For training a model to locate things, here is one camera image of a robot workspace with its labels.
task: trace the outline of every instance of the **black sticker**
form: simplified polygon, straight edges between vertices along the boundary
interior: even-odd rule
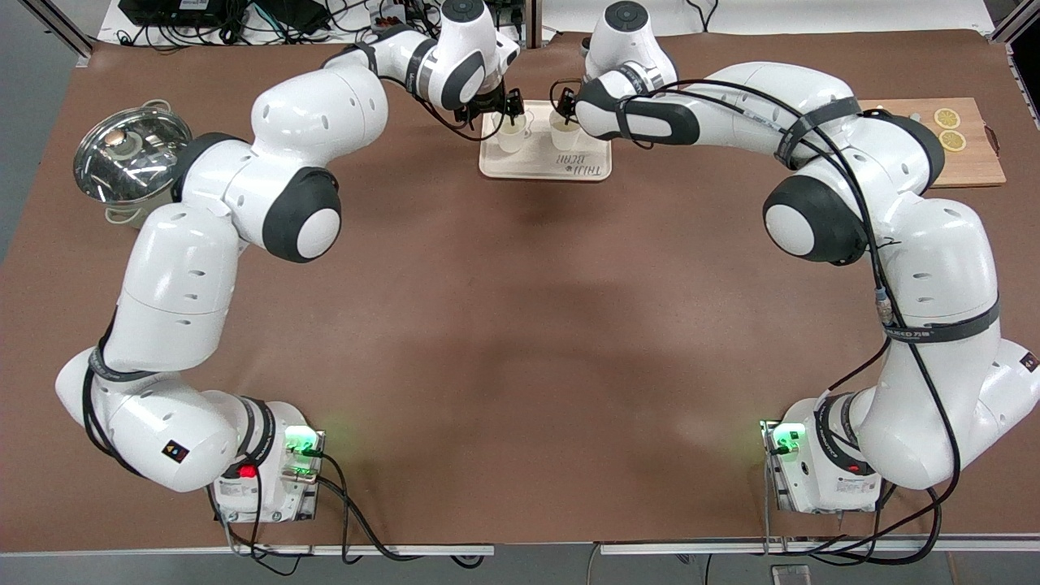
[[[1033,373],[1037,367],[1040,367],[1040,359],[1037,359],[1037,356],[1033,355],[1033,352],[1025,352],[1025,355],[1022,356],[1022,359],[1018,360],[1018,362],[1024,365],[1025,370],[1029,370],[1030,373]]]
[[[188,456],[188,450],[177,444],[175,441],[170,441],[166,443],[166,447],[162,448],[162,454],[180,463]]]

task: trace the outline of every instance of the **cutting board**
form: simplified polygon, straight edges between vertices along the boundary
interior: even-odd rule
[[[920,115],[920,122],[938,135],[944,128],[935,123],[935,111],[947,107],[957,111],[961,124],[956,131],[964,135],[966,146],[960,152],[944,151],[946,164],[936,179],[935,187],[978,187],[1003,185],[1004,177],[1000,160],[990,146],[986,135],[986,123],[974,98],[929,98],[917,100],[860,100],[860,107],[870,109],[884,107],[899,116]]]

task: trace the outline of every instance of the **white mug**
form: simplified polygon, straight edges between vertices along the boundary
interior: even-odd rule
[[[556,110],[552,110],[549,113],[549,133],[552,135],[552,146],[556,147],[556,150],[568,151],[578,142],[581,126],[577,121],[569,121]]]
[[[502,119],[502,115],[496,113],[494,121],[498,127],[498,133],[495,134],[498,148],[511,154],[523,148],[523,142],[530,136],[530,120],[526,115],[521,113],[515,119],[506,116]]]

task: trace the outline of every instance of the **brown tabletop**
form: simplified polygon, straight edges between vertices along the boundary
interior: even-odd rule
[[[544,99],[580,74],[578,39],[523,53],[510,82]],[[976,98],[1008,183],[934,195],[982,215],[1005,335],[1040,349],[1040,132],[1003,46],[969,31],[662,44],[690,77],[768,59],[832,73],[861,98]],[[128,475],[54,395],[61,365],[104,330],[136,233],[77,192],[72,156],[95,123],[157,97],[197,133],[249,138],[253,99],[336,50],[102,45],[73,73],[0,278],[0,549],[224,544],[202,492]],[[383,137],[330,166],[344,201],[337,245],[306,265],[249,250],[220,348],[186,379],[300,407],[388,542],[761,535],[758,421],[880,345],[866,263],[814,264],[773,246],[761,204],[787,172],[770,157],[616,143],[599,184],[488,180],[476,145],[387,93]],[[944,532],[1040,532],[1038,452],[1034,414],[967,468]],[[886,517],[921,502],[901,497]],[[842,530],[865,533],[868,520],[850,514]],[[322,495],[316,520],[262,538],[332,544],[338,523]],[[773,531],[836,529],[776,514]]]

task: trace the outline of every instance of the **lemon slice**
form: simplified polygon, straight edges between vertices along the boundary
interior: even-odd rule
[[[943,130],[939,134],[939,142],[942,143],[942,148],[950,152],[960,152],[964,150],[964,147],[968,146],[968,142],[964,139],[964,134],[957,130]]]
[[[938,124],[940,128],[953,130],[961,125],[961,116],[948,107],[940,107],[935,110],[935,123]]]

